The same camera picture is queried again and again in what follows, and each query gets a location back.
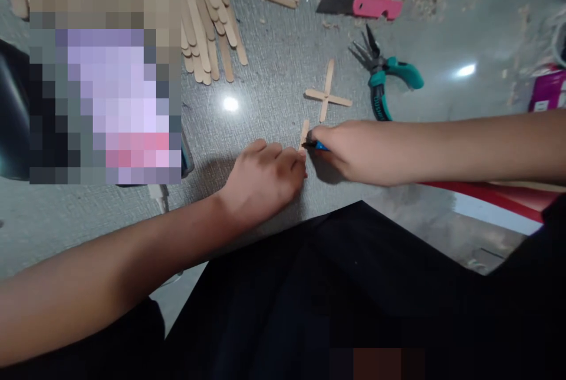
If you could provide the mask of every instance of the popsicle stick cross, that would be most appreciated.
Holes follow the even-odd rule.
[[[323,106],[320,109],[320,118],[319,121],[323,123],[326,120],[326,113],[328,111],[328,103],[339,104],[342,106],[352,106],[352,101],[336,97],[330,94],[330,87],[332,86],[332,74],[334,73],[334,59],[330,59],[328,62],[328,68],[326,70],[326,83],[324,85],[324,92],[320,92],[317,90],[313,90],[309,88],[305,91],[305,96],[314,98],[317,100],[321,100],[323,102]]]

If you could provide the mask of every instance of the person's left hand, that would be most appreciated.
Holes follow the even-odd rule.
[[[306,178],[307,154],[259,139],[236,159],[218,192],[229,213],[245,229],[267,221],[299,194]]]

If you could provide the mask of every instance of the teal pliers handle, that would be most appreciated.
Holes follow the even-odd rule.
[[[373,102],[373,111],[378,121],[391,121],[391,115],[387,108],[387,99],[385,98],[385,79],[386,75],[395,75],[401,78],[410,88],[418,90],[423,88],[425,82],[420,72],[414,65],[399,62],[397,58],[391,57],[387,59],[387,64],[383,67],[383,71],[376,72],[370,78],[371,100]]]

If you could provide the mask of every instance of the pixelated area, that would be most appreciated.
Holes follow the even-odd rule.
[[[30,0],[31,184],[179,184],[178,0]]]

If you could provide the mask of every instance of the gray floor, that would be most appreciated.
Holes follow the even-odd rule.
[[[323,87],[330,58],[336,59],[333,94],[354,105],[332,106],[327,124],[373,117],[368,74],[348,52],[350,41],[360,39],[363,22],[317,15],[318,0],[302,0],[294,11],[263,0],[232,3],[250,65],[242,67],[233,57],[233,84],[204,87],[183,76],[182,119],[196,168],[182,184],[169,187],[172,209],[220,188],[234,157],[251,140],[264,137],[296,146],[302,121],[309,118],[314,124],[320,110],[302,94]],[[406,1],[393,23],[370,21],[385,55],[415,64],[425,79],[424,89],[415,92],[394,78],[388,82],[393,118],[445,121],[526,111],[532,73],[550,55],[552,28],[564,18],[566,0],[440,0],[434,16],[423,14],[423,4],[428,3]],[[337,27],[326,28],[323,22]],[[0,38],[29,51],[29,26],[10,13],[9,0],[0,0]],[[476,65],[475,75],[455,76],[470,64]],[[226,97],[239,101],[238,112],[223,110]],[[311,161],[308,170],[301,198],[240,245],[360,199],[478,272],[492,270],[522,240],[455,214],[448,192],[337,182]],[[144,188],[30,186],[0,179],[0,278],[158,212]],[[193,268],[155,292],[168,326],[201,271],[202,266]]]

